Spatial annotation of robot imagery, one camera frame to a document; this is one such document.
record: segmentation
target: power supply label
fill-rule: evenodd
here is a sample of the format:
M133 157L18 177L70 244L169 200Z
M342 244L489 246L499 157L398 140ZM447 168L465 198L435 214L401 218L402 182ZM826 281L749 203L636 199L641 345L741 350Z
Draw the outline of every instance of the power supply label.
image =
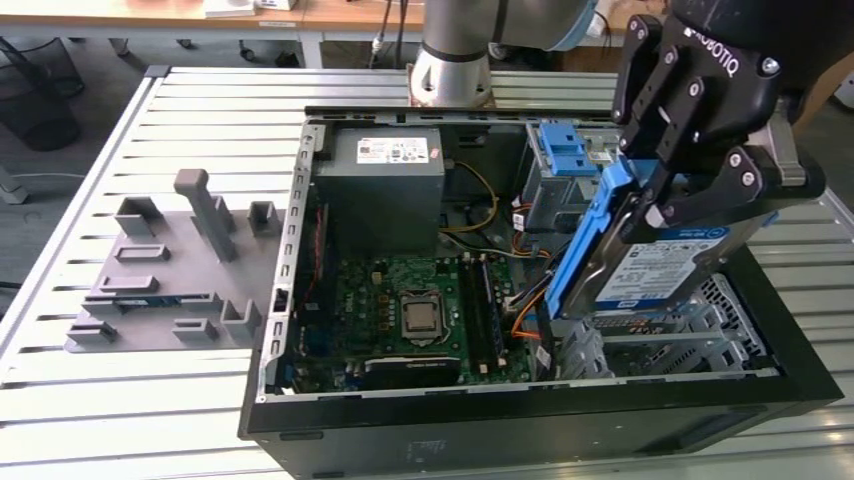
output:
M654 243L633 245L597 296L597 308L654 308L665 303L697 267L694 258L728 233L726 227L673 229Z
M429 163L426 138L379 138L359 140L357 163Z

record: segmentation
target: ram slot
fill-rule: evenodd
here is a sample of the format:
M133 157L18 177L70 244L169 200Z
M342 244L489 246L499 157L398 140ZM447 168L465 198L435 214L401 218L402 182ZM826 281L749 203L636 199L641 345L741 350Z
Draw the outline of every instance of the ram slot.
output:
M495 343L495 329L499 327L493 321L495 301L489 290L489 275L485 275L485 264L478 259L461 259L458 269L469 362L474 373L487 374L498 369L502 353Z

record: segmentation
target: hard drive label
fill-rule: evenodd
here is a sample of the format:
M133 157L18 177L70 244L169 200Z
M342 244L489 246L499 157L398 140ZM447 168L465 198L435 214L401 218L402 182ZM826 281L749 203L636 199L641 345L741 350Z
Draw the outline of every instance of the hard drive label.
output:
M689 278L698 254L718 245L729 228L668 230L654 243L633 245L605 288L597 308L620 310L661 304Z

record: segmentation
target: yellow wire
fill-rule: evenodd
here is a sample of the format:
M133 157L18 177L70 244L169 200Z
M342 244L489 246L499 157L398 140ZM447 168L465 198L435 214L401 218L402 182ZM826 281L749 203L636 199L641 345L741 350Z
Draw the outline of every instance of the yellow wire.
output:
M447 233L474 232L475 230L481 230L483 227L486 227L490 224L490 222L493 222L493 219L498 214L498 197L495 196L495 190L493 190L493 186L490 185L490 182L486 181L486 178L483 178L483 175L478 173L478 171L471 167L471 165L463 162L457 162L457 165L459 165L461 167L465 167L474 174L474 176L478 177L478 180L481 180L481 183L483 184L486 189L490 191L490 197L493 198L493 210L490 211L490 216L486 217L486 220L478 223L477 225L470 225L467 227L447 227L447 228L439 229L441 232L447 232Z

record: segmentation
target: white box on desk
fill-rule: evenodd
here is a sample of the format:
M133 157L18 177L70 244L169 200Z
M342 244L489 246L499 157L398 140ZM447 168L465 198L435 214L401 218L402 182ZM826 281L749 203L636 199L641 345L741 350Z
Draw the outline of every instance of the white box on desk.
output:
M297 0L255 0L255 5L274 10L291 10L297 5Z

